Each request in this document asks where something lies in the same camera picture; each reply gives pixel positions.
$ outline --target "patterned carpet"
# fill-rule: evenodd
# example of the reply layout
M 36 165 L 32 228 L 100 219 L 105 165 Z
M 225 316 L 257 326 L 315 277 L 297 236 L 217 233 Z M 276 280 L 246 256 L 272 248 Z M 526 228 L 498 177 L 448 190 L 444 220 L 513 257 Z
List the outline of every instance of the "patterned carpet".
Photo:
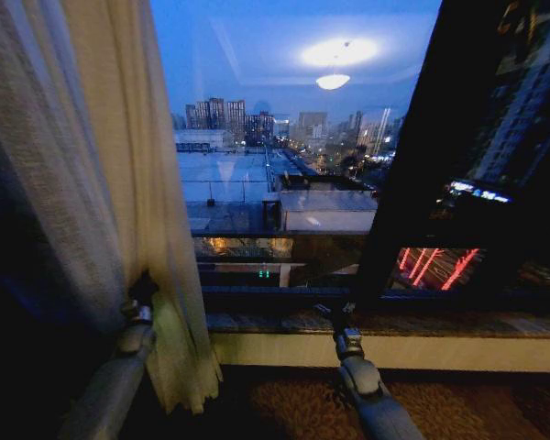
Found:
M 148 429 L 148 438 L 185 432 L 187 438 L 364 438 L 333 369 L 230 367 L 224 373 L 221 394 L 203 415 L 176 411 L 162 428 Z M 550 439 L 550 376 L 383 375 L 429 440 Z M 123 437 L 136 438 L 138 429 L 130 431 Z

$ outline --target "red neon light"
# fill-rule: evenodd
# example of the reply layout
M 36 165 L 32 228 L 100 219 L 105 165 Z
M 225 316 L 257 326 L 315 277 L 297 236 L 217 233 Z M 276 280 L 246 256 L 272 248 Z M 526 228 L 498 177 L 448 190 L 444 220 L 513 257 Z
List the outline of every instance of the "red neon light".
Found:
M 415 262 L 415 266 L 413 266 L 412 273 L 410 273 L 410 276 L 408 278 L 413 278 L 413 275 L 415 275 L 415 272 L 418 270 L 418 266 L 420 266 L 420 261 L 422 261 L 424 254 L 425 254 L 425 247 L 422 249 L 422 253 L 420 254 L 420 257 L 418 257 L 418 260 Z
M 432 262 L 432 260 L 434 259 L 434 257 L 438 254 L 442 253 L 442 251 L 440 249 L 434 249 L 432 251 L 432 254 L 430 254 L 430 258 L 425 262 L 425 264 L 423 265 L 422 267 L 422 270 L 420 270 L 420 273 L 418 274 L 418 278 L 415 279 L 415 281 L 413 282 L 413 285 L 414 286 L 417 286 L 418 285 L 418 282 L 420 282 L 420 280 L 422 279 L 422 276 L 425 274 L 425 272 L 428 270 L 428 266 L 430 266 L 430 263 Z
M 450 278 L 446 280 L 441 290 L 447 291 L 448 289 L 450 289 L 450 286 L 452 286 L 452 283 L 457 280 L 457 278 L 460 276 L 460 274 L 465 269 L 467 264 L 473 259 L 473 257 L 475 257 L 475 254 L 477 254 L 477 252 L 479 252 L 478 249 L 472 249 L 470 252 L 468 252 L 468 254 L 464 258 L 460 258 L 456 262 L 454 271 L 450 275 Z
M 410 249 L 407 247 L 405 249 L 405 252 L 403 252 L 403 259 L 401 260 L 401 263 L 400 263 L 400 270 L 403 270 L 403 268 L 405 268 L 405 261 L 407 260 L 407 256 L 410 254 Z

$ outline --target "sheer curtain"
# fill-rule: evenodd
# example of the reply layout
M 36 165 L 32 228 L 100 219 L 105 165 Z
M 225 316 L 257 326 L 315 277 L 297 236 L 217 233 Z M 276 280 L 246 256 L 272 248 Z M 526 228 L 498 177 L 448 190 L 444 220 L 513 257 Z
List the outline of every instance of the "sheer curtain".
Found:
M 149 269 L 164 409 L 217 394 L 148 1 L 0 2 L 0 149 L 71 286 L 103 332 Z

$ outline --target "sky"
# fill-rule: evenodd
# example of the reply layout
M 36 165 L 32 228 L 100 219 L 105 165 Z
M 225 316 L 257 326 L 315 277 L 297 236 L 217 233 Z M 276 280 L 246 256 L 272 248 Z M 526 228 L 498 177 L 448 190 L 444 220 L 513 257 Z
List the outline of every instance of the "sky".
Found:
M 437 0 L 150 0 L 172 113 L 210 97 L 244 99 L 296 121 L 323 111 L 332 123 L 357 110 L 407 112 L 434 28 Z M 367 39 L 376 53 L 348 66 L 314 67 L 303 52 L 329 39 Z M 326 91 L 315 80 L 343 73 Z

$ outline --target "skyscraper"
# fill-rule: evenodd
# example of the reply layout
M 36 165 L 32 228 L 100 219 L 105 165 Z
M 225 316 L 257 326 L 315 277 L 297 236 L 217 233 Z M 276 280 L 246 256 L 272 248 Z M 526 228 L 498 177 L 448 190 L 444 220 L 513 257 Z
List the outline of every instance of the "skyscraper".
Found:
M 299 127 L 325 126 L 328 113 L 326 112 L 300 112 Z
M 185 105 L 185 124 L 190 129 L 198 128 L 198 118 L 193 104 Z
M 224 113 L 224 99 L 210 98 L 208 101 L 209 117 L 208 128 L 211 129 L 226 129 L 226 117 Z
M 367 114 L 365 122 L 362 123 L 362 114 L 360 131 L 358 133 L 357 145 L 367 148 L 366 152 L 370 156 L 376 156 L 380 153 L 383 142 L 386 142 L 385 131 L 387 127 L 387 121 L 389 119 L 391 109 L 389 107 L 384 108 L 380 116 L 375 115 L 371 119 L 371 115 Z
M 227 104 L 228 129 L 233 134 L 235 142 L 245 140 L 245 100 L 231 101 Z
M 300 112 L 296 135 L 304 142 L 327 136 L 327 117 L 326 112 Z
M 363 112 L 360 110 L 357 111 L 357 115 L 355 116 L 355 126 L 353 127 L 355 129 L 355 132 L 360 131 L 360 126 L 363 123 Z
M 544 121 L 550 124 L 550 20 L 537 30 L 533 53 L 525 60 L 511 53 L 498 68 L 469 179 L 522 186 L 550 146 L 550 132 L 538 132 Z
M 273 116 L 267 112 L 245 117 L 245 141 L 248 145 L 259 145 L 273 138 Z
M 210 103 L 198 101 L 195 105 L 195 117 L 199 129 L 206 130 L 210 127 Z
M 273 115 L 273 136 L 287 139 L 290 136 L 290 116 Z
M 178 115 L 176 113 L 172 113 L 171 114 L 171 122 L 173 124 L 173 129 L 175 131 L 183 130 L 184 128 L 186 128 L 185 119 L 181 115 Z

